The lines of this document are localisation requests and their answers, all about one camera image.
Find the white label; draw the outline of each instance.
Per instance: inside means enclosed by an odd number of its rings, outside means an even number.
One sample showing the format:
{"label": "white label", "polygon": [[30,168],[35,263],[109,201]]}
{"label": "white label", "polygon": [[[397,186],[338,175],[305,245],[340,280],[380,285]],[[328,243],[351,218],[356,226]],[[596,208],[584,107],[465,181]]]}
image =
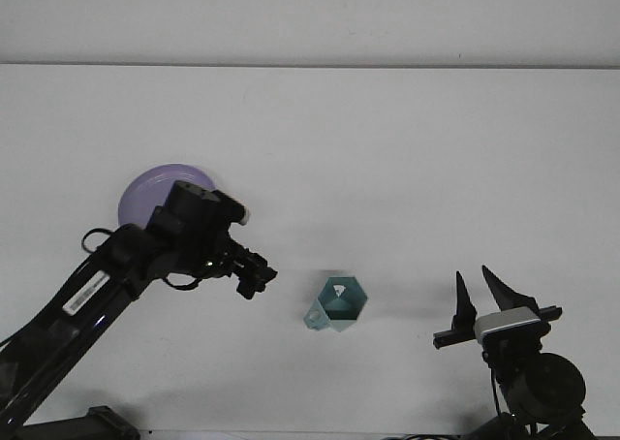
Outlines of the white label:
{"label": "white label", "polygon": [[90,280],[88,280],[86,284],[81,287],[74,297],[69,299],[67,303],[62,306],[63,311],[70,316],[75,316],[76,313],[88,302],[88,300],[93,298],[99,289],[104,286],[108,279],[109,275],[105,272],[100,270],[96,272],[92,277],[90,277]]}

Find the purple plate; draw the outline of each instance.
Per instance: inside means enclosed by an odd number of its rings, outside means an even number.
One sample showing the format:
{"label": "purple plate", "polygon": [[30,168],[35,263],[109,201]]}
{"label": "purple plate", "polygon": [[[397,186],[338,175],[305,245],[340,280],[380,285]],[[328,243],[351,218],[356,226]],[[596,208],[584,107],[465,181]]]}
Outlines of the purple plate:
{"label": "purple plate", "polygon": [[205,190],[215,185],[206,173],[184,164],[166,164],[147,171],[127,187],[118,203],[118,224],[145,227],[153,209],[162,205],[176,180],[189,181]]}

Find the white surface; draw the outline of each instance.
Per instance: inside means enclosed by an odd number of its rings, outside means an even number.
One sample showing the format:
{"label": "white surface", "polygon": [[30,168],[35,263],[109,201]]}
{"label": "white surface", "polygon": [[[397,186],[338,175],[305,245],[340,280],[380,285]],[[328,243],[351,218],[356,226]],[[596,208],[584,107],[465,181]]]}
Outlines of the white surface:
{"label": "white surface", "polygon": [[[280,271],[154,284],[35,420],[108,404],[145,429],[463,432],[492,416],[472,342],[442,351],[460,269],[565,315],[545,340],[618,432],[620,73],[0,67],[0,329],[30,319],[112,227],[127,184],[205,168],[252,209],[233,236]],[[369,296],[342,333],[302,317],[330,270]]]}
{"label": "white surface", "polygon": [[0,60],[620,66],[618,0],[0,0]]}

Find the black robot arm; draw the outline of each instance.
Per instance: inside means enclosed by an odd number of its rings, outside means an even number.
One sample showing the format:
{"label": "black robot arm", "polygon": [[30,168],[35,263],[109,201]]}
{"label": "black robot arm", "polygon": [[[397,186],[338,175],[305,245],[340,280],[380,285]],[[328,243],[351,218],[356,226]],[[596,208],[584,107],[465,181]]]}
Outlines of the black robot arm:
{"label": "black robot arm", "polygon": [[231,239],[245,208],[220,191],[177,181],[142,229],[120,227],[76,269],[0,352],[0,440],[30,417],[111,323],[144,289],[170,273],[239,278],[247,299],[276,271]]}
{"label": "black robot arm", "polygon": [[[482,273],[500,312],[477,319],[476,308],[457,273],[452,326],[435,333],[433,340],[439,349],[476,339],[493,382],[499,383],[509,407],[510,413],[500,413],[498,406],[498,417],[469,439],[594,440],[582,420],[585,382],[581,373],[565,358],[541,353],[541,339],[551,330],[549,322],[558,319],[562,309],[539,308],[534,298],[515,292],[488,268],[482,267]],[[544,429],[538,431],[538,424]]]}

